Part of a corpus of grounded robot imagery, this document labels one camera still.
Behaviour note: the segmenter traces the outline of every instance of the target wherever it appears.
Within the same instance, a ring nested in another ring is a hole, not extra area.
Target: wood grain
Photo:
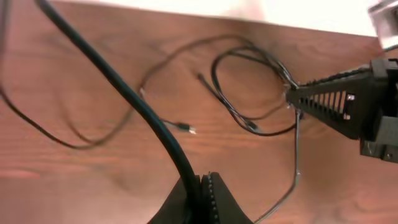
[[[189,41],[220,34],[248,37],[275,54],[301,82],[380,57],[377,39],[291,27],[84,4],[57,9],[137,88],[144,72]],[[13,1],[6,88],[22,111],[60,138],[78,139],[60,119],[59,91],[72,120],[98,138],[127,110],[99,72],[32,1]],[[172,130],[197,174],[217,171],[252,219],[289,187],[293,133],[253,136],[241,128],[193,72],[210,79],[210,62],[234,42],[193,49],[150,80],[147,100],[162,117],[188,122],[196,136]],[[275,76],[260,65],[228,59],[220,67],[226,96],[259,115],[282,102]],[[281,109],[264,131],[293,122]],[[0,105],[1,223],[145,223],[178,173],[148,125],[135,114],[104,147],[76,152],[43,137]],[[359,143],[317,120],[302,122],[302,178],[293,196],[266,223],[397,223],[398,166],[359,156]]]

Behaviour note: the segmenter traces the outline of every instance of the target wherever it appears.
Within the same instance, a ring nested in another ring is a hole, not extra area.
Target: white wall
[[[226,16],[285,26],[376,36],[368,7],[378,0],[61,0]]]

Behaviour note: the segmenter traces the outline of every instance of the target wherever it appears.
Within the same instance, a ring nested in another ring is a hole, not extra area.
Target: black cable
[[[263,57],[262,58],[263,60],[258,59],[258,58],[256,60],[254,60],[252,57],[250,57],[248,55],[239,53],[241,51],[247,51],[247,50],[253,51],[254,53],[261,55]],[[228,101],[228,99],[224,96],[224,94],[221,90],[221,86],[220,86],[220,83],[219,83],[218,77],[217,77],[217,68],[218,68],[220,62],[228,56],[241,57],[246,60],[251,60],[251,61],[254,61],[257,63],[261,63],[265,66],[271,67],[271,69],[279,77],[281,77],[281,79],[285,80],[286,82],[289,82],[289,77],[291,78],[291,75],[287,71],[285,66],[282,64],[282,62],[277,60],[275,57],[273,57],[270,53],[266,52],[265,50],[262,50],[255,46],[235,47],[233,49],[229,49],[229,50],[225,51],[222,54],[219,54],[219,56],[217,56],[217,58],[215,58],[213,63],[211,64],[211,79],[212,79],[215,89],[217,91],[217,93],[215,93],[214,91],[212,91],[212,93],[214,95],[217,95],[217,99],[227,108],[227,110],[229,111],[231,116],[234,118],[234,120],[239,124],[239,126],[243,129],[245,129],[246,131],[249,131],[250,133],[256,134],[258,136],[276,136],[276,135],[284,134],[286,132],[293,130],[295,128],[296,124],[293,124],[288,128],[285,128],[283,130],[276,131],[273,133],[260,132],[260,131],[258,131],[257,125],[255,125],[252,121],[261,119],[262,116],[256,117],[256,118],[244,116],[241,113],[239,113],[237,111],[237,109]],[[203,82],[206,82],[204,78],[200,77],[200,79]],[[294,83],[295,82],[290,83],[291,88],[295,88]],[[210,88],[210,85],[208,83],[205,86],[207,88]]]
[[[110,141],[113,137],[115,137],[116,134],[119,133],[123,129],[123,127],[125,125],[127,125],[128,121],[131,119],[132,112],[133,112],[133,109],[129,108],[130,112],[126,113],[122,117],[122,119],[119,121],[119,123],[108,134],[104,135],[102,138],[90,139],[90,138],[84,136],[81,132],[79,132],[79,130],[77,129],[75,124],[73,124],[73,121],[72,121],[72,119],[69,116],[68,110],[67,110],[66,106],[63,104],[63,101],[60,98],[60,96],[58,95],[58,93],[56,93],[55,96],[57,96],[57,102],[58,102],[58,105],[59,105],[59,108],[60,108],[60,111],[61,111],[62,119],[67,124],[68,128],[79,139],[81,139],[84,142],[87,142],[88,146],[90,148],[105,144],[108,141]]]
[[[274,73],[276,73],[279,78],[283,81],[283,83],[288,83],[291,88],[296,88],[297,84],[294,82],[293,78],[291,77],[291,74],[289,73],[289,71],[286,69],[286,67],[282,64],[282,62],[280,62],[279,60],[277,60],[273,55],[271,55],[270,53],[266,52],[265,50],[261,50],[260,48],[256,47],[254,45],[253,42],[251,42],[250,40],[238,36],[238,35],[219,35],[219,36],[215,36],[215,37],[208,37],[208,38],[204,38],[204,39],[200,39],[200,40],[196,40],[193,42],[190,42],[188,44],[185,44],[181,47],[179,47],[177,50],[175,50],[174,52],[172,52],[167,58],[165,58],[163,61],[161,61],[160,63],[158,63],[157,65],[155,65],[154,67],[150,68],[147,73],[144,75],[144,78],[140,84],[140,96],[143,100],[145,100],[145,87],[147,82],[149,81],[149,79],[155,75],[159,70],[161,70],[162,68],[164,68],[165,66],[167,66],[173,59],[175,59],[177,56],[179,56],[181,53],[183,53],[184,51],[187,50],[191,50],[194,49],[195,47],[198,47],[200,45],[204,45],[204,44],[210,44],[212,42],[216,42],[216,41],[220,41],[220,40],[226,40],[226,39],[235,39],[238,40],[243,47],[242,50],[252,50],[254,51],[254,53],[258,54],[258,56],[260,56],[261,58],[256,58],[256,57],[252,57],[252,56],[248,56],[245,54],[241,54],[239,53],[237,50],[235,49],[231,49],[228,50],[227,55],[229,56],[235,56],[235,57],[240,57],[240,58],[244,58],[246,60],[252,60],[254,62],[257,63],[261,63],[265,66],[270,67]],[[216,66],[218,65],[219,62],[217,62],[220,57],[225,57],[225,56],[217,56],[217,58],[213,61],[213,65],[216,63]],[[250,133],[253,134],[257,134],[260,136],[275,136],[278,134],[284,134],[290,130],[293,130],[295,127],[295,124],[291,125],[291,127],[275,132],[275,133],[262,133],[258,131],[258,127],[252,122],[255,120],[259,120],[259,119],[264,119],[268,116],[270,116],[272,113],[276,112],[278,109],[281,108],[281,106],[277,106],[274,109],[271,109],[269,112],[267,112],[266,114],[262,115],[262,116],[258,116],[258,117],[247,117],[244,116],[240,113],[238,113],[236,111],[236,109],[225,99],[225,97],[219,93],[216,93],[213,91],[212,87],[206,82],[204,76],[202,74],[198,74],[198,79],[202,82],[202,84],[204,84],[204,86],[222,103],[225,105],[225,107],[228,109],[228,111],[231,113],[231,116],[234,118],[235,122],[237,122],[240,127],[244,128],[246,131],[249,131]],[[173,123],[171,121],[167,121],[169,124],[174,124],[174,126],[178,127],[179,123]]]
[[[172,158],[180,173],[187,199],[193,211],[200,204],[199,183],[193,169],[177,140],[152,109],[136,95],[109,64],[74,30],[46,1],[36,0],[44,14],[63,32],[78,49],[88,57],[121,96],[147,121]]]
[[[5,0],[5,1],[1,1],[2,2],[2,12],[1,12],[1,24],[0,24],[0,54],[1,57],[4,56],[4,46],[5,46],[5,33],[6,33],[6,24],[7,24],[7,8],[9,5],[9,1]],[[82,135],[81,133],[79,133],[79,131],[77,130],[77,128],[73,125],[73,123],[70,121],[70,119],[68,118],[67,114],[64,114],[63,118],[65,119],[65,121],[67,122],[68,127],[82,140],[84,140],[85,142],[89,143],[89,144],[85,144],[85,145],[76,145],[76,144],[71,144],[68,143],[66,141],[63,141],[57,137],[55,137],[53,134],[51,134],[49,131],[47,131],[45,128],[41,127],[41,125],[39,125],[38,123],[36,123],[35,121],[33,121],[32,119],[30,119],[26,114],[24,114],[20,109],[18,109],[18,107],[12,102],[12,100],[10,99],[10,97],[7,94],[7,91],[4,87],[3,84],[3,77],[0,76],[0,96],[2,97],[3,101],[5,102],[5,104],[16,114],[18,115],[20,118],[22,118],[23,120],[25,120],[26,122],[28,122],[30,125],[32,125],[35,129],[37,129],[40,133],[44,134],[46,137],[48,137],[49,139],[55,141],[56,143],[59,143],[65,147],[68,147],[70,149],[76,149],[76,150],[86,150],[86,149],[92,149],[94,147],[97,146],[102,146],[103,144],[105,144],[106,142],[108,142],[110,139],[112,139],[113,137],[115,137],[115,135],[120,132],[120,130],[122,129],[122,127],[127,123],[128,119],[131,117],[131,113],[126,114],[123,119],[119,122],[118,125],[116,125],[116,127],[114,129],[112,129],[107,135],[105,135],[103,138],[101,139],[95,139],[95,140],[91,140],[88,139],[86,137],[84,137],[84,135]]]

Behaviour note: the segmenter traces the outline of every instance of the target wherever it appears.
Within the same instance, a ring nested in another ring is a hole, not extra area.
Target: metal part
[[[343,114],[343,119],[344,120],[349,120],[349,119],[351,119],[351,116],[349,115],[349,114]]]
[[[193,127],[189,128],[188,132],[191,133],[191,134],[197,134],[197,130],[195,128],[193,128]]]
[[[373,153],[373,150],[372,150],[372,147],[371,147],[370,144],[371,144],[370,142],[367,142],[367,143],[366,143],[366,147],[368,148],[369,153],[372,154],[372,153]]]
[[[355,95],[347,95],[347,100],[355,100]]]

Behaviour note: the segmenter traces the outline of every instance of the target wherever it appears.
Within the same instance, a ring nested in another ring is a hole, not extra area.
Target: cable plug
[[[257,133],[261,133],[261,128],[259,128],[254,122],[245,120],[244,123],[246,124],[246,127],[250,128],[252,131],[255,131]]]
[[[194,127],[190,126],[189,124],[178,122],[178,123],[175,123],[174,125],[180,131],[189,132],[191,134],[196,134],[197,133],[196,129]]]

